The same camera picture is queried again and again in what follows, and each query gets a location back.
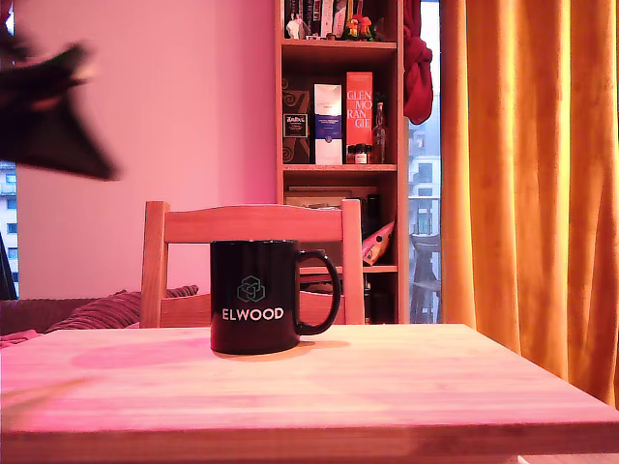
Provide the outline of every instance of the striped pillow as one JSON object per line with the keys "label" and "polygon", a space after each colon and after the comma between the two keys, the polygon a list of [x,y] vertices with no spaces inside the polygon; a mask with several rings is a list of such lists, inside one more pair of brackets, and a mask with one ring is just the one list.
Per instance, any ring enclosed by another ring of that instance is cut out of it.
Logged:
{"label": "striped pillow", "polygon": [[[197,285],[167,290],[169,298],[197,294]],[[124,329],[139,322],[140,292],[125,292],[99,298],[78,307],[67,319],[51,326],[45,333],[64,329]]]}

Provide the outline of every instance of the mug logo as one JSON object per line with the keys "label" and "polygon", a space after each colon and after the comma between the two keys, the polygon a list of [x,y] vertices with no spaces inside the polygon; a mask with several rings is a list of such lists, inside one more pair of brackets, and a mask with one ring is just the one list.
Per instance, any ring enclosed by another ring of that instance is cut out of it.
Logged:
{"label": "mug logo", "polygon": [[236,296],[244,303],[258,303],[264,300],[264,285],[262,285],[258,277],[248,275],[241,280],[241,285],[236,289]]}

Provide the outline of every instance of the pink wall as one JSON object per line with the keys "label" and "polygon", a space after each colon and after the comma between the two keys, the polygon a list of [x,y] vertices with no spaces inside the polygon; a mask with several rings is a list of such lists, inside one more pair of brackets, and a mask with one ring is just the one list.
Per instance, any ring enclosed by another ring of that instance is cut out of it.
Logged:
{"label": "pink wall", "polygon": [[[144,203],[275,201],[271,0],[21,0],[16,30],[44,54],[86,40],[76,90],[122,168],[100,182],[17,170],[22,298],[101,296],[141,280]],[[204,246],[170,250],[169,285],[208,290]]]}

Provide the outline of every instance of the wooden floor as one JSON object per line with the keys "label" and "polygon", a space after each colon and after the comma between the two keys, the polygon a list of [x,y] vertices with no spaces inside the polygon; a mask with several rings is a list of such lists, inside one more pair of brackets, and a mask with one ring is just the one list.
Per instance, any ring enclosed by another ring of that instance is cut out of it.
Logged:
{"label": "wooden floor", "polygon": [[520,464],[619,464],[619,454],[522,456]]}

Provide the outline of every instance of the black mug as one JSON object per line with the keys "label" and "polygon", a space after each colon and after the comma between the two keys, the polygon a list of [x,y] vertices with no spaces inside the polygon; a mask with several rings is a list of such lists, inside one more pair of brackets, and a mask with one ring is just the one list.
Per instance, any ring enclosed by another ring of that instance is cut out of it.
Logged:
{"label": "black mug", "polygon": [[[327,319],[311,326],[300,319],[299,264],[320,259],[333,281]],[[211,349],[231,355],[288,350],[300,335],[325,332],[336,319],[338,271],[318,250],[302,251],[294,240],[211,243]]]}

